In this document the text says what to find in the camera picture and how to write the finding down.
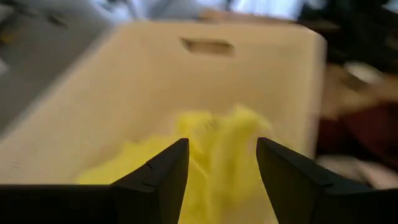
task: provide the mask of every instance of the floor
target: floor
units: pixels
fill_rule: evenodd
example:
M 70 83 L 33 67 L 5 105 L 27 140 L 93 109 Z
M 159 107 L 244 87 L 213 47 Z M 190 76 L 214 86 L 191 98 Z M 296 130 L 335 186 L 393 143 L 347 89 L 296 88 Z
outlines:
M 14 40 L 0 48 L 9 71 L 0 76 L 0 130 L 4 130 L 108 27 L 115 17 L 96 10 L 88 1 L 34 0 L 38 16 L 21 16 Z M 48 8 L 65 11 L 68 27 L 46 21 Z

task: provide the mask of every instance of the yellow cloth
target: yellow cloth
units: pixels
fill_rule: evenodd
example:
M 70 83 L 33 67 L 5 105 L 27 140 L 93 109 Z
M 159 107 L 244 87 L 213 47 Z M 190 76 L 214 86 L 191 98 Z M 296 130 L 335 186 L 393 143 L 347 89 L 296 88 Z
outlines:
M 79 184 L 110 184 L 143 165 L 180 138 L 190 140 L 190 164 L 181 224 L 232 223 L 226 217 L 249 198 L 261 198 L 257 214 L 243 218 L 264 223 L 269 201 L 256 160 L 256 139 L 275 139 L 267 121 L 252 110 L 235 106 L 226 116 L 207 111 L 184 112 L 177 117 L 171 136 L 152 136 L 138 143 L 126 142 L 114 159 L 88 170 Z

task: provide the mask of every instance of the clutter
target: clutter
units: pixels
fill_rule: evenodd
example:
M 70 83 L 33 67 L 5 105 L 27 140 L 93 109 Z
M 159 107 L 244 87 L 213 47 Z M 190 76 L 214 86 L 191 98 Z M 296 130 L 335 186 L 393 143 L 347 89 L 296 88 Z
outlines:
M 344 154 L 398 170 L 398 104 L 384 103 L 339 117 L 322 119 L 317 154 Z

